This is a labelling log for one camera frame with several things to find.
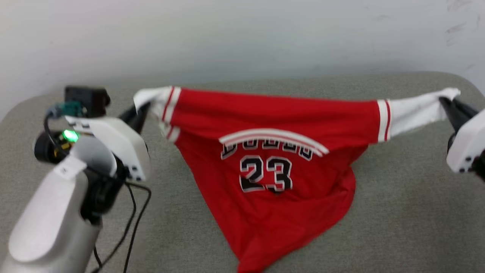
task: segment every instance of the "white sleeve trim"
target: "white sleeve trim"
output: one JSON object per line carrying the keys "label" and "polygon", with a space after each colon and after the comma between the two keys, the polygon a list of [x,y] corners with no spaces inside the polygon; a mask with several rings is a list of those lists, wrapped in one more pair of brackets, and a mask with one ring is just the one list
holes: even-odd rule
{"label": "white sleeve trim", "polygon": [[390,114],[388,112],[389,104],[388,101],[378,100],[377,105],[379,106],[380,123],[379,123],[379,134],[377,135],[377,140],[379,142],[386,141],[388,132],[388,122]]}
{"label": "white sleeve trim", "polygon": [[390,100],[388,103],[391,119],[386,140],[429,123],[445,120],[447,116],[441,107],[439,97],[453,100],[459,94],[460,90],[456,88],[446,88],[413,98]]}
{"label": "white sleeve trim", "polygon": [[136,92],[133,97],[137,109],[151,102],[150,113],[159,121],[162,135],[171,142],[176,142],[180,135],[180,128],[172,126],[170,122],[181,92],[182,88],[176,86],[145,88]]}

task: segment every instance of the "gray fabric surface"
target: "gray fabric surface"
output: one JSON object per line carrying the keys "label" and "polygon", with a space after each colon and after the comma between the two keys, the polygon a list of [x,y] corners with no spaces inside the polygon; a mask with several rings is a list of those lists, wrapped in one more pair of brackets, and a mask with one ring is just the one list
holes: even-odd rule
{"label": "gray fabric surface", "polygon": [[[485,106],[483,96],[468,81],[433,72],[191,87],[363,100],[404,98],[449,86],[462,90],[463,101],[478,109]],[[107,88],[112,98],[109,115],[127,109],[136,91],[128,86]],[[30,99],[0,124],[1,257],[15,221],[52,168],[34,159],[32,141],[42,131],[45,110],[61,100],[61,95]],[[453,174],[447,168],[451,133],[447,122],[439,122],[370,147],[354,164],[357,190],[344,219],[267,272],[485,271],[485,186],[471,174]],[[154,120],[145,126],[143,137],[152,159],[153,176],[146,184],[153,198],[140,224],[129,272],[235,272],[238,261],[180,153],[162,139]],[[145,194],[136,191],[135,197],[141,206]],[[104,217],[98,241],[102,257],[118,241],[130,210],[129,194],[123,190]],[[127,243],[104,272],[121,272],[126,248]],[[92,259],[88,269],[94,267]]]}

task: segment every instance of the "red basketball jersey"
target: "red basketball jersey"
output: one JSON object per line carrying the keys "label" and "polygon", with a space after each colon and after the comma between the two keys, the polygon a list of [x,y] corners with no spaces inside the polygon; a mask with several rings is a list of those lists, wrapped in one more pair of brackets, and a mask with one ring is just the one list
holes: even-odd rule
{"label": "red basketball jersey", "polygon": [[351,163],[390,138],[404,101],[156,90],[144,91],[152,112],[191,168],[238,272],[261,272],[342,219],[356,188]]}

